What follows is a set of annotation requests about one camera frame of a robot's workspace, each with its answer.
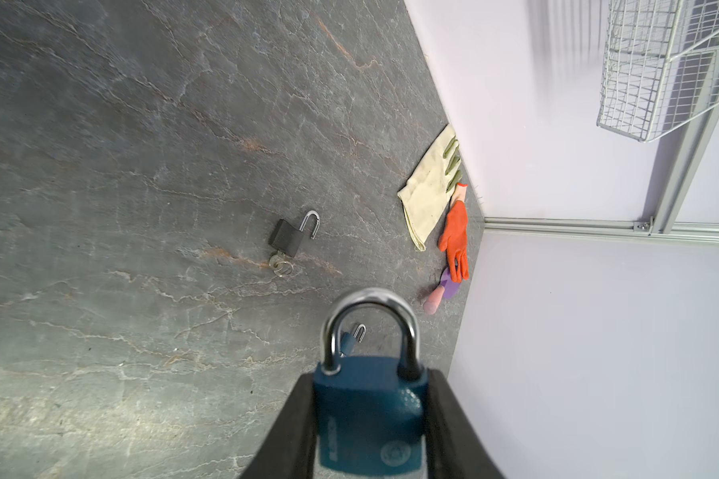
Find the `padlock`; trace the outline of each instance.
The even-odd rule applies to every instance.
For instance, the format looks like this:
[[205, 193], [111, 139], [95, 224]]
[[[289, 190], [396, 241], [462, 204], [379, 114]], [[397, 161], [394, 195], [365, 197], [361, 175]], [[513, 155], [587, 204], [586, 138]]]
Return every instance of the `padlock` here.
[[[346, 315], [379, 307], [402, 330], [399, 359], [340, 356], [338, 332]], [[320, 464], [366, 476], [403, 474], [421, 467], [429, 375], [419, 361], [418, 322], [410, 305], [371, 287], [344, 294], [322, 330], [322, 362], [314, 371]]]
[[341, 333], [341, 349], [339, 355], [343, 358], [344, 356], [351, 354], [354, 350], [355, 344], [362, 342], [362, 340], [365, 339], [366, 332], [367, 327], [364, 324], [356, 323], [352, 327], [351, 333], [349, 331]]
[[304, 216], [301, 227], [298, 229], [281, 218], [277, 222], [277, 226], [274, 227], [271, 236], [269, 236], [269, 244], [278, 251], [294, 257], [298, 252], [298, 247], [301, 245], [301, 240], [304, 239], [304, 228], [306, 228], [309, 216], [316, 217], [316, 225], [314, 225], [314, 230], [311, 234], [311, 238], [314, 239], [316, 231], [320, 229], [320, 214], [315, 210], [311, 210]]

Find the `gray stone floor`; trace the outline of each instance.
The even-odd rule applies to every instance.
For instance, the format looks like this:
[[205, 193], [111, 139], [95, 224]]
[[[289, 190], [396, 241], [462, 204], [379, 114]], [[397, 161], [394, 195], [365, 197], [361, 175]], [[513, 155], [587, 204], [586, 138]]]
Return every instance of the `gray stone floor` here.
[[445, 124], [401, 0], [0, 2], [0, 477], [239, 474], [352, 287], [447, 371], [469, 283], [422, 315], [441, 224], [414, 251], [395, 195]]

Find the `wire basket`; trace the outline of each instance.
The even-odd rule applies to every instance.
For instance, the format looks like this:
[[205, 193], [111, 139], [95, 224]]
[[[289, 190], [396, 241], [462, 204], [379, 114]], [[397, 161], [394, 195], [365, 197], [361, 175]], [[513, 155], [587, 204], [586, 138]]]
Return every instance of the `wire basket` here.
[[610, 0], [596, 124], [661, 138], [719, 104], [719, 0]]

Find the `beige glove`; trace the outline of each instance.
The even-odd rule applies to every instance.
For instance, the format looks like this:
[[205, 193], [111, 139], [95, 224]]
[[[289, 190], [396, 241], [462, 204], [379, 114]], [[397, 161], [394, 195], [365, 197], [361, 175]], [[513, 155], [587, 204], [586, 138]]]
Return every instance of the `beige glove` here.
[[451, 180], [461, 165], [458, 146], [455, 129], [448, 125], [421, 158], [405, 187], [397, 193], [403, 200], [405, 222], [418, 251], [426, 251], [426, 238], [437, 225], [455, 190], [456, 182]]

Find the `padlock body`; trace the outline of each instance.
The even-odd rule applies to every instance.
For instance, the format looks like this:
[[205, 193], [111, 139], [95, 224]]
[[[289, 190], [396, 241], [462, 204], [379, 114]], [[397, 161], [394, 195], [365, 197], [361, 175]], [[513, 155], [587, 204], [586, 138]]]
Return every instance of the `padlock body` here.
[[344, 331], [341, 333], [341, 354], [348, 356], [354, 350], [354, 346], [357, 344], [357, 340], [354, 339], [352, 333]]
[[284, 254], [294, 257], [303, 239], [304, 232], [299, 231], [298, 228], [286, 222], [284, 219], [280, 219], [277, 222], [277, 226], [274, 227], [271, 236], [269, 236], [269, 244], [278, 251], [282, 251]]
[[348, 356], [337, 374], [314, 372], [320, 464], [366, 476], [419, 469], [429, 376], [397, 376], [399, 359]]

